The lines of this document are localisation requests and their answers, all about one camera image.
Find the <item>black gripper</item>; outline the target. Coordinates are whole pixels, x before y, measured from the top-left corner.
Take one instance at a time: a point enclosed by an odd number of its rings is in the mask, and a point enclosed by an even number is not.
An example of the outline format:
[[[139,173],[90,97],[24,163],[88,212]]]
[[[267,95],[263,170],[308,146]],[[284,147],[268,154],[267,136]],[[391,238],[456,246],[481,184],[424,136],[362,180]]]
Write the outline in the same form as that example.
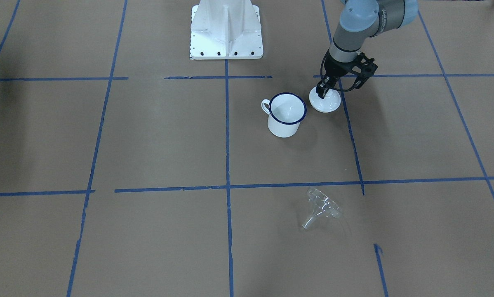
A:
[[[324,81],[319,81],[315,87],[315,92],[320,99],[324,99],[328,92],[337,85],[341,77],[351,74],[355,75],[356,80],[360,77],[360,58],[359,56],[343,58],[339,61],[332,55],[324,57]]]

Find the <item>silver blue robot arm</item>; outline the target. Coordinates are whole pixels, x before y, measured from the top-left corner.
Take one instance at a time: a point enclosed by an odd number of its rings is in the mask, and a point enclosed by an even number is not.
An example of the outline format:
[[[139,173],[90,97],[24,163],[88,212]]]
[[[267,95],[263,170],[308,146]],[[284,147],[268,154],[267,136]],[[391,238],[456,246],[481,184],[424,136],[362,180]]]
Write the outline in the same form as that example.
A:
[[[319,98],[329,90],[358,90],[374,75],[378,66],[362,51],[368,38],[411,23],[419,10],[416,0],[345,0],[344,9],[321,62]]]

